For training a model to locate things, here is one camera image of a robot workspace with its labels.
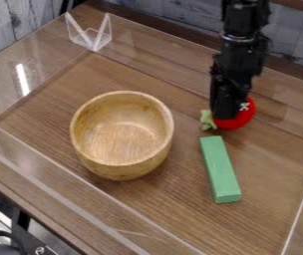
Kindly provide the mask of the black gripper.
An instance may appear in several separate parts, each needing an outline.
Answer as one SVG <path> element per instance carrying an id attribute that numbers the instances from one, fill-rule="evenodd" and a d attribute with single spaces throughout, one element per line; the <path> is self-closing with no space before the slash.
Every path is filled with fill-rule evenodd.
<path id="1" fill-rule="evenodd" d="M 233 120 L 248 102 L 253 77 L 260 76 L 272 40 L 264 34 L 222 34 L 221 52 L 210 68 L 210 107 L 220 120 Z"/>

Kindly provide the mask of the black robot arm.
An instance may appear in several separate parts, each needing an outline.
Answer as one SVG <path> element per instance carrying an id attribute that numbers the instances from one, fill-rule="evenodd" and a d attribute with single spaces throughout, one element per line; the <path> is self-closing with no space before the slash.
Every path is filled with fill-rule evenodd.
<path id="1" fill-rule="evenodd" d="M 269 0 L 222 0 L 222 46 L 210 68 L 210 108 L 217 120 L 233 120 L 248 109 L 253 78 L 262 74 L 270 38 Z"/>

